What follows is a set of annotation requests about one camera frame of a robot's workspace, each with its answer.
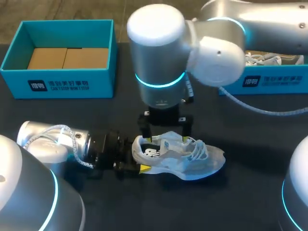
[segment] teal box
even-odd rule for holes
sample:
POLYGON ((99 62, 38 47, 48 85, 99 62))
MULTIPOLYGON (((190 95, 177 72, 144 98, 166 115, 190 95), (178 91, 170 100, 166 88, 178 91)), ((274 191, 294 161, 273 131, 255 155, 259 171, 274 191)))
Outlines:
POLYGON ((0 72, 16 99, 112 98, 116 56, 113 20, 23 21, 0 72), (108 48, 107 67, 27 70, 35 48, 108 48))
POLYGON ((304 65, 246 66, 242 76, 224 88, 233 95, 308 93, 307 61, 304 65))

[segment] cyan led ring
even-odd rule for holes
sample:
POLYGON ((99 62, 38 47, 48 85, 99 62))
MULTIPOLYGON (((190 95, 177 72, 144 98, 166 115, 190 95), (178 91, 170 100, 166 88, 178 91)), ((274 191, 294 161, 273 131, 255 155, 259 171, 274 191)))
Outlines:
POLYGON ((285 209, 286 213, 288 214, 290 220, 293 222, 293 224, 294 224, 300 231, 303 231, 303 230, 298 226, 298 224, 293 220, 293 218, 291 217, 291 215, 290 215, 290 213, 289 213, 287 207, 285 206, 285 202, 284 202, 284 198, 283 198, 283 186, 284 186, 284 181, 283 181, 283 183, 282 183, 282 202, 283 202, 284 209, 285 209))
POLYGON ((167 84, 162 84, 162 85, 154 85, 154 84, 149 84, 149 83, 146 83, 146 82, 143 82, 141 79, 139 79, 139 77, 137 76, 137 74, 135 74, 136 76, 136 79, 142 83, 143 85, 147 86, 147 87, 150 87, 150 88, 167 88, 167 87, 170 87, 174 84, 176 84, 177 82, 179 82, 185 75, 185 71, 180 75, 180 77, 178 77, 176 80, 172 81, 171 83, 167 83, 167 84))
POLYGON ((44 221, 43 225, 40 227, 40 229, 38 231, 44 231, 44 229, 46 228, 46 226, 48 225, 53 213, 54 213, 54 210, 56 208, 56 205, 57 205, 57 201, 58 201, 58 181, 57 181, 57 178, 55 176, 55 174, 50 170, 52 176, 53 176, 53 180, 54 180, 54 187, 55 187, 55 193, 54 193, 54 198, 53 198, 53 203, 52 203, 52 206, 51 206, 51 209, 50 209, 50 212, 46 218, 46 220, 44 221))
POLYGON ((214 17, 214 18, 208 19, 208 21, 214 21, 214 20, 226 20, 226 21, 234 22, 234 23, 236 23, 237 25, 240 26, 240 28, 243 30, 244 34, 246 35, 246 30, 243 27, 243 25, 239 21, 236 21, 235 19, 232 19, 232 18, 229 18, 229 17, 214 17))

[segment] shoe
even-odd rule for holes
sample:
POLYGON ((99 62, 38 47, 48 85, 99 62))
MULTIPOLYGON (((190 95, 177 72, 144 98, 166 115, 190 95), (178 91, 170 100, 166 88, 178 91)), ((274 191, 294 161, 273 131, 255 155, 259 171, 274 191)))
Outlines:
POLYGON ((303 55, 283 55, 275 53, 261 54, 254 51, 248 52, 246 56, 246 66, 253 65, 300 65, 304 64, 303 55))
POLYGON ((151 166, 146 174, 172 173, 182 180, 197 180, 216 173, 224 165, 224 152, 205 145, 201 140, 188 138, 170 131, 153 136, 152 142, 136 137, 132 155, 139 164, 151 166))

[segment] cardboard box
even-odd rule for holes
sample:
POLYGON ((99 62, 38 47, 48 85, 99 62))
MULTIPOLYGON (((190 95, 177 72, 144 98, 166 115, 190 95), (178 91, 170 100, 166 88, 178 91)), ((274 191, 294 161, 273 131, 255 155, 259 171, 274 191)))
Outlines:
POLYGON ((35 48, 28 69, 62 69, 67 48, 35 48))
POLYGON ((23 21, 0 73, 16 99, 112 98, 116 55, 113 20, 23 21), (32 69, 37 48, 104 48, 108 57, 105 68, 32 69))
POLYGON ((304 60, 304 65, 246 66, 242 76, 224 88, 232 95, 308 93, 308 56, 304 60))
POLYGON ((108 48, 67 49, 63 68, 106 68, 108 48))

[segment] black table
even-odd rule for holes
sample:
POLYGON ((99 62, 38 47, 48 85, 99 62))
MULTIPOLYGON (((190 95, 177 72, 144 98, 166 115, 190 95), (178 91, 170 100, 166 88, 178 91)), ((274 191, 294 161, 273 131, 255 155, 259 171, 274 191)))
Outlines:
MULTIPOLYGON (((0 60, 7 49, 0 45, 0 60)), ((137 117, 146 106, 127 43, 119 44, 116 78, 113 99, 92 100, 14 100, 0 78, 0 134, 16 140, 21 124, 33 120, 90 130, 113 128, 133 139, 140 134, 137 117)), ((225 168, 192 182, 169 174, 119 181, 112 171, 101 180, 86 180, 80 192, 87 212, 85 231, 278 230, 282 180, 294 148, 308 134, 308 116, 259 115, 218 96, 214 88, 195 81, 192 85, 195 103, 182 111, 194 115, 194 138, 226 152, 225 168)), ((305 107, 308 101, 306 95, 238 98, 278 111, 305 107)), ((167 130, 153 128, 153 133, 167 130)))

